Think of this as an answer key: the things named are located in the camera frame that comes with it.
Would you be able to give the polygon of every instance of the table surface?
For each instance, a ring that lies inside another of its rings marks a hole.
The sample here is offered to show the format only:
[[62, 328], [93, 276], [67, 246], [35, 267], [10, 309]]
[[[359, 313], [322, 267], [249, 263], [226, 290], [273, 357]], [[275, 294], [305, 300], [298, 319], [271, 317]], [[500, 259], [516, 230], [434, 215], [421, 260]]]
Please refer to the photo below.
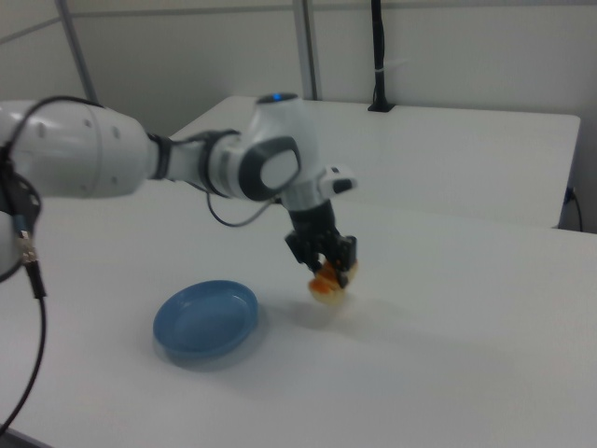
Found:
[[[228, 229], [184, 184], [46, 201], [37, 233], [49, 338], [14, 428], [69, 447], [557, 447], [597, 438], [597, 239], [336, 200], [359, 238], [347, 301], [326, 308], [285, 246], [285, 210]], [[228, 218], [251, 203], [217, 200]], [[200, 281], [252, 288], [235, 352], [169, 361], [152, 323]], [[32, 368], [37, 305], [0, 284], [0, 415]]]
[[[324, 162], [349, 165], [360, 182], [348, 200], [545, 228], [560, 222], [577, 117], [306, 103]], [[254, 104], [230, 97], [182, 133], [242, 131]]]

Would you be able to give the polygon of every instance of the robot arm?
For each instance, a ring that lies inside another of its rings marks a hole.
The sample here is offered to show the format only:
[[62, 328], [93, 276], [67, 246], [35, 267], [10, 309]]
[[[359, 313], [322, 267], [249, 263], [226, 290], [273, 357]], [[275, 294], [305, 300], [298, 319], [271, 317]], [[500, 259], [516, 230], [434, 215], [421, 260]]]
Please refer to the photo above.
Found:
[[[31, 105], [0, 104], [0, 142], [9, 138]], [[293, 94], [259, 99], [244, 135], [210, 131], [178, 142], [147, 134], [135, 119], [109, 109], [52, 103], [26, 122], [13, 147], [12, 164], [15, 177], [10, 182], [7, 170], [0, 173], [0, 281], [20, 264], [22, 249], [6, 190], [13, 199], [30, 201], [24, 179], [42, 196], [120, 196], [135, 192], [146, 179], [166, 178], [229, 198], [279, 197], [293, 222], [286, 241], [298, 262], [317, 272], [320, 254], [325, 256], [344, 287], [355, 261], [356, 240], [337, 231], [329, 199], [354, 188], [356, 181], [349, 170], [320, 162], [314, 128]], [[35, 207], [33, 200], [21, 213], [31, 229]]]

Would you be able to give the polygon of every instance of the cable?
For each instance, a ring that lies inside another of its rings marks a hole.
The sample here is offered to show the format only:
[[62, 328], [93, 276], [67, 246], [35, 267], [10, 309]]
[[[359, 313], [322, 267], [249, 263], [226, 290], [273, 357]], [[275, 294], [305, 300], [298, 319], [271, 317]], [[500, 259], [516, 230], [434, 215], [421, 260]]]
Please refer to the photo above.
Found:
[[251, 224], [252, 222], [254, 222], [258, 217], [260, 217], [261, 215], [263, 215], [263, 212], [265, 212], [270, 205], [272, 205], [273, 203], [276, 203], [277, 200], [271, 199], [269, 200], [267, 203], [265, 203], [264, 205], [261, 206], [261, 208], [259, 208], [251, 217], [249, 217], [248, 219], [241, 221], [241, 222], [227, 222], [224, 219], [222, 219], [221, 217], [219, 217], [217, 215], [217, 213], [214, 210], [214, 207], [212, 206], [212, 195], [210, 194], [209, 191], [207, 191], [206, 189], [204, 189], [203, 187], [200, 187], [197, 184], [193, 184], [192, 182], [187, 182], [191, 187], [193, 187], [194, 189], [198, 189], [199, 191], [203, 191], [205, 193], [205, 197], [207, 198], [207, 208], [209, 208], [209, 212], [212, 214], [212, 217], [214, 217], [214, 219], [219, 222], [220, 224], [226, 226], [226, 227], [232, 227], [232, 228], [239, 228], [239, 227], [244, 227], [244, 226], [248, 226], [249, 224]]
[[21, 411], [23, 405], [25, 404], [25, 401], [27, 400], [27, 398], [29, 397], [29, 394], [31, 393], [31, 390], [34, 388], [34, 383], [35, 383], [35, 379], [37, 378], [37, 374], [39, 373], [39, 367], [41, 366], [41, 359], [44, 356], [44, 349], [46, 347], [46, 304], [44, 303], [44, 299], [41, 298], [38, 300], [39, 301], [39, 313], [41, 315], [41, 332], [39, 335], [39, 346], [37, 348], [37, 359], [35, 360], [35, 366], [33, 371], [31, 372], [31, 377], [29, 378], [29, 383], [27, 383], [27, 387], [25, 388], [25, 391], [23, 392], [21, 399], [19, 400], [19, 403], [17, 404], [17, 406], [15, 407], [15, 409], [12, 411], [12, 413], [10, 414], [10, 416], [8, 417], [8, 419], [6, 420], [6, 422], [2, 425], [2, 427], [0, 427], [0, 439], [2, 439], [2, 436], [7, 432], [8, 427], [10, 427], [10, 424], [12, 424], [12, 422], [14, 421], [15, 418], [17, 418], [17, 415], [19, 415], [19, 412]]
[[575, 204], [576, 204], [576, 210], [578, 212], [578, 229], [580, 231], [583, 231], [582, 228], [582, 213], [580, 212], [580, 203], [578, 202], [578, 198], [576, 195], [574, 195], [574, 200], [575, 200]]
[[[383, 67], [383, 60], [385, 59], [385, 31], [383, 30], [383, 26], [382, 26], [382, 68], [380, 70], [378, 70], [377, 68], [375, 69], [375, 72], [378, 71], [383, 71], [384, 67]], [[373, 87], [373, 99], [371, 100], [372, 103], [375, 103], [375, 98], [377, 97], [377, 82], [375, 83], [375, 86]]]
[[44, 302], [44, 298], [46, 297], [46, 290], [44, 289], [41, 272], [39, 270], [37, 254], [35, 251], [33, 240], [31, 238], [32, 234], [30, 233], [30, 231], [32, 231], [33, 229], [27, 229], [27, 225], [24, 222], [23, 216], [21, 216], [21, 210], [19, 210], [19, 207], [17, 207], [17, 204], [15, 203], [15, 198], [11, 196], [10, 189], [7, 187], [6, 176], [14, 176], [17, 182], [19, 182], [27, 188], [29, 194], [31, 194], [35, 198], [35, 206], [37, 208], [36, 212], [37, 215], [39, 215], [42, 207], [41, 197], [35, 189], [35, 187], [27, 179], [14, 172], [10, 156], [12, 154], [13, 147], [17, 143], [19, 137], [21, 136], [23, 129], [25, 129], [25, 126], [27, 125], [27, 121], [29, 120], [29, 118], [44, 105], [48, 105], [50, 103], [57, 103], [60, 101], [102, 107], [101, 105], [98, 105], [92, 101], [76, 98], [73, 96], [51, 96], [31, 106], [23, 114], [21, 120], [13, 130], [12, 135], [7, 140], [7, 142], [0, 147], [0, 187], [5, 193], [9, 213], [13, 216], [13, 219], [15, 220], [15, 225], [18, 227], [17, 232], [21, 238], [21, 244], [23, 247], [22, 264], [24, 265], [27, 271], [27, 275], [29, 276], [31, 287], [34, 292], [34, 297], [39, 301], [39, 313], [41, 317], [39, 345], [37, 348], [37, 357], [35, 359], [34, 368], [31, 372], [29, 382], [27, 383], [27, 386], [25, 387], [25, 390], [21, 395], [21, 399], [17, 403], [17, 406], [15, 406], [5, 423], [0, 427], [0, 438], [2, 438], [2, 436], [4, 436], [7, 433], [8, 428], [15, 420], [15, 418], [17, 418], [17, 415], [19, 415], [19, 413], [21, 412], [22, 407], [29, 398], [29, 394], [34, 388], [35, 380], [37, 379], [37, 374], [39, 373], [39, 369], [41, 367], [41, 361], [44, 357], [47, 333], [46, 303]]

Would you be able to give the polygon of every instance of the orange object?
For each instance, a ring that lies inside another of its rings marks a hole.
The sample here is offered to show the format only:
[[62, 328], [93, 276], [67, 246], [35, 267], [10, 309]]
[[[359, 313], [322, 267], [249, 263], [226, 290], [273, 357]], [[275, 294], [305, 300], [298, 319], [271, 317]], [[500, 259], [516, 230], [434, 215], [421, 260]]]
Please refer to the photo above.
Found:
[[[348, 272], [348, 279], [352, 281], [356, 273], [357, 263]], [[335, 305], [344, 298], [344, 289], [340, 287], [336, 272], [332, 264], [326, 260], [322, 268], [315, 274], [315, 278], [309, 282], [311, 295], [317, 301], [327, 305]]]

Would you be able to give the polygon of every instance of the blue bowl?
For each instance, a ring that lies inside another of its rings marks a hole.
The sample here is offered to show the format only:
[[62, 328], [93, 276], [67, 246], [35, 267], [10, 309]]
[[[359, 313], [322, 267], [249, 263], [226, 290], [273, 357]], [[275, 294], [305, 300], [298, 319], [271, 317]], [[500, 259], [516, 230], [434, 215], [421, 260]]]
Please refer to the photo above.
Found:
[[216, 357], [257, 326], [257, 298], [240, 283], [215, 280], [174, 294], [156, 314], [153, 334], [169, 355]]

